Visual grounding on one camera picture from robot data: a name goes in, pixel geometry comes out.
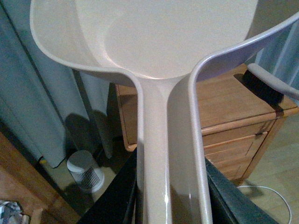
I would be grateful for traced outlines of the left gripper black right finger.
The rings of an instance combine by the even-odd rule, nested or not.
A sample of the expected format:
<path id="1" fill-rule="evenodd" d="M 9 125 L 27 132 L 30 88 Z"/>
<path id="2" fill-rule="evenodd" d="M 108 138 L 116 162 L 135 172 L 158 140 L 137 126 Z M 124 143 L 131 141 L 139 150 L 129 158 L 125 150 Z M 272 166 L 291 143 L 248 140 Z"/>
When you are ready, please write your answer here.
<path id="1" fill-rule="evenodd" d="M 205 159 L 214 224 L 276 224 L 208 159 Z"/>

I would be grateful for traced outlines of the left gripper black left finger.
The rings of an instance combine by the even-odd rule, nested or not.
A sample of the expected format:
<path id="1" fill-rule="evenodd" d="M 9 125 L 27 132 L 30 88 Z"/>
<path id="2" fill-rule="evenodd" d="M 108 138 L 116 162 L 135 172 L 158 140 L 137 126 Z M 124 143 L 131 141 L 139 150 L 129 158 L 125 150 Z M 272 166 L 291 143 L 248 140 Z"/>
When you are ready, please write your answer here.
<path id="1" fill-rule="evenodd" d="M 79 224 L 130 224 L 136 197 L 137 151 L 133 151 L 103 195 Z"/>

